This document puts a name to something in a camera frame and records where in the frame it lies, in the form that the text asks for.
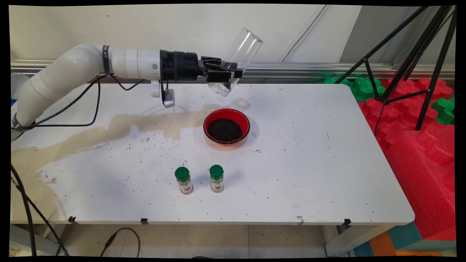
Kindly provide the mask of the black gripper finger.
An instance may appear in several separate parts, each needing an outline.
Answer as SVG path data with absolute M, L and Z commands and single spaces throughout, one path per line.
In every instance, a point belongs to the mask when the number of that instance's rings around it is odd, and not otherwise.
M 242 78 L 242 70 L 207 70 L 208 83 L 226 83 Z
M 201 56 L 200 67 L 212 70 L 236 70 L 237 63 L 223 61 L 218 57 Z

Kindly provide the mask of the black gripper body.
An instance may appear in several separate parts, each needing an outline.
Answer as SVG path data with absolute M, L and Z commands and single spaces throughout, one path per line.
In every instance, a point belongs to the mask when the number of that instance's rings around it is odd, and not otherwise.
M 193 52 L 160 50 L 160 81 L 196 81 L 207 71 Z

